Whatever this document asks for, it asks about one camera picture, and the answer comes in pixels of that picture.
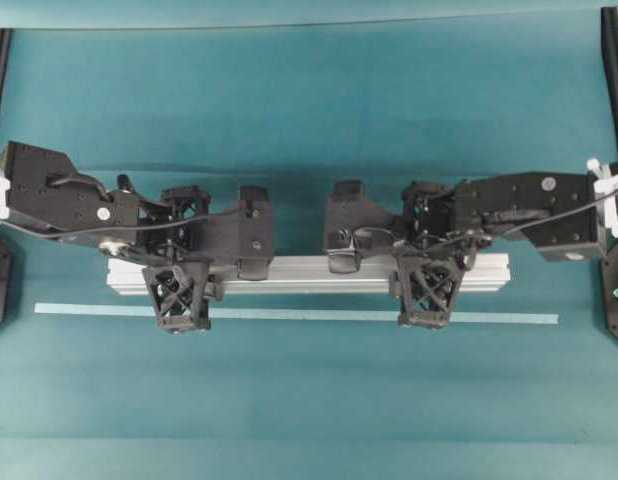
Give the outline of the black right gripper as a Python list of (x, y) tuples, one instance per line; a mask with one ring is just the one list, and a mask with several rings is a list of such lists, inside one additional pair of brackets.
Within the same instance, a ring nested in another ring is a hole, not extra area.
[(448, 325), (464, 277), (477, 255), (477, 237), (453, 226), (455, 188), (413, 181), (401, 193), (403, 211), (395, 214), (402, 240), (394, 296), (400, 302), (398, 325), (440, 329)]

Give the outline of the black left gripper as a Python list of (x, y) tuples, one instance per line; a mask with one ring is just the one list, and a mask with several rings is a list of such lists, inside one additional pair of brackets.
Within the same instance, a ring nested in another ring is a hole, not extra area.
[(204, 227), (237, 203), (216, 213), (209, 204), (210, 195), (196, 185), (163, 190), (156, 201), (139, 198), (138, 224), (144, 229), (136, 233), (136, 262), (147, 266), (141, 274), (157, 325), (168, 333), (211, 329), (204, 263), (216, 264), (204, 251)]

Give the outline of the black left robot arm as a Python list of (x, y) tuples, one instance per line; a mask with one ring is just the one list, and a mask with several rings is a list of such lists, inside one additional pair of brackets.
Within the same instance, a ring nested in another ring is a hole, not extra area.
[(183, 186), (151, 200), (125, 174), (109, 190), (79, 172), (67, 154), (16, 141), (4, 147), (0, 170), (10, 183), (9, 223), (140, 266), (160, 328), (171, 334), (210, 329), (209, 302), (221, 296), (201, 249), (213, 218), (210, 195)]

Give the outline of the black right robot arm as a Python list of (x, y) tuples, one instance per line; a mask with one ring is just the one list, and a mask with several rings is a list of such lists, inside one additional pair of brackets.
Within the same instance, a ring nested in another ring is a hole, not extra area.
[(605, 254), (588, 175), (522, 173), (455, 186), (412, 182), (401, 198), (401, 214), (354, 231), (361, 253), (396, 260), (391, 286), (400, 300), (401, 326), (446, 326), (463, 277), (496, 238), (526, 240), (547, 261)]

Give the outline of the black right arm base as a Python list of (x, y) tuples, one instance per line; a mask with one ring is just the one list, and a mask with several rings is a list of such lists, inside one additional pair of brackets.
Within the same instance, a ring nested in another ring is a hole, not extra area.
[(618, 341), (618, 241), (601, 262), (601, 278), (606, 327)]

